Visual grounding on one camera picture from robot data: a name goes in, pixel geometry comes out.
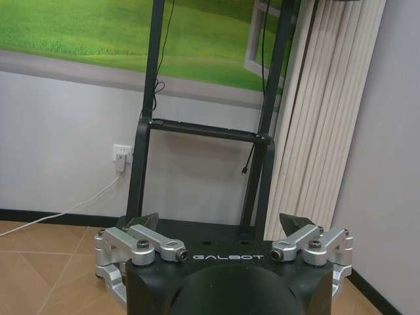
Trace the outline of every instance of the wall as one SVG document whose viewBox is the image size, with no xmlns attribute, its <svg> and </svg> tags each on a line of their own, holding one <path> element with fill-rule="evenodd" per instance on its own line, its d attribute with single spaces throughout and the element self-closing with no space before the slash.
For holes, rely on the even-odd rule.
<svg viewBox="0 0 420 315">
<path fill-rule="evenodd" d="M 259 110 L 158 96 L 155 117 L 255 131 Z M 115 176 L 113 144 L 134 142 L 142 93 L 0 72 L 0 208 L 63 211 Z M 250 144 L 153 131 L 144 212 L 237 224 Z M 130 169 L 76 213 L 125 212 Z"/>
<path fill-rule="evenodd" d="M 402 314 L 420 314 L 420 2 L 388 0 L 334 224 L 354 268 Z"/>
</svg>

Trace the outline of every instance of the white power cable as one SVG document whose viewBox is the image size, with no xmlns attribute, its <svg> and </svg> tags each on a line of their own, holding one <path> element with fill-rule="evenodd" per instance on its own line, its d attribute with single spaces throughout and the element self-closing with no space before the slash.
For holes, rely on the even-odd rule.
<svg viewBox="0 0 420 315">
<path fill-rule="evenodd" d="M 107 191 L 108 189 L 110 189 L 119 180 L 120 174 L 121 173 L 118 173 L 118 176 L 109 185 L 107 185 L 107 187 L 105 187 L 104 189 L 102 189 L 99 193 L 97 193 L 96 195 L 94 195 L 92 198 L 90 198 L 90 199 L 88 199 L 86 201 L 83 201 L 81 203 L 78 203 L 74 207 L 72 207 L 72 208 L 70 208 L 68 210 L 65 210 L 65 212 L 57 213 L 56 215 L 50 215 L 50 216 L 44 217 L 44 218 L 40 218 L 40 219 L 35 220 L 33 222 L 29 222 L 29 223 L 26 223 L 26 224 L 24 224 L 22 226 L 19 226 L 17 228 L 14 228 L 14 229 L 12 229 L 10 231 L 4 232 L 4 233 L 0 234 L 0 238 L 2 236 L 6 236 L 7 234 L 10 234 L 10 233 L 13 233 L 15 231 L 21 230 L 21 229 L 23 229 L 23 228 L 25 228 L 27 226 L 33 225 L 35 223 L 39 223 L 41 221 L 45 221 L 45 220 L 52 219 L 52 218 L 61 217 L 62 215 L 66 215 L 66 214 L 72 212 L 74 209 L 77 209 L 78 207 L 81 207 L 82 205 L 85 205 L 86 203 L 89 203 L 89 202 L 95 200 L 97 197 L 99 197 L 100 195 L 102 195 L 103 193 L 105 193 L 105 191 Z"/>
</svg>

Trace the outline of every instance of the wall socket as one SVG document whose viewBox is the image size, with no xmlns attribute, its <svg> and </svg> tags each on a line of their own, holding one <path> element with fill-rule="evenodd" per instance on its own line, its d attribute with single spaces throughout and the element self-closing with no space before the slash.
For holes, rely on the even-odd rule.
<svg viewBox="0 0 420 315">
<path fill-rule="evenodd" d="M 133 162 L 133 147 L 123 146 L 120 144 L 114 144 L 114 150 L 112 152 L 112 161 L 116 161 L 117 154 L 126 154 L 125 162 L 131 164 Z"/>
</svg>

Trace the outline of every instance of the tiled floor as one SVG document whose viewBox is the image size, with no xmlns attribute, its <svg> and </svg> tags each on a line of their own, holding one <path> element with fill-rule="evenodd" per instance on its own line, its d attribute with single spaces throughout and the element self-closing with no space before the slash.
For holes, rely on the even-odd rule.
<svg viewBox="0 0 420 315">
<path fill-rule="evenodd" d="M 0 221 L 0 233 L 21 225 Z M 98 228 L 36 224 L 0 238 L 0 315 L 123 315 L 95 276 Z M 334 315 L 378 315 L 346 282 Z"/>
</svg>

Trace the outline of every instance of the white curtain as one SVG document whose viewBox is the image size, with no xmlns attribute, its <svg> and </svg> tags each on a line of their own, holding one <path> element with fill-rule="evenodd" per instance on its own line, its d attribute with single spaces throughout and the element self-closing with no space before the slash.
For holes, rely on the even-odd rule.
<svg viewBox="0 0 420 315">
<path fill-rule="evenodd" d="M 284 237 L 280 213 L 331 225 L 385 1 L 303 0 L 276 127 L 267 240 Z"/>
</svg>

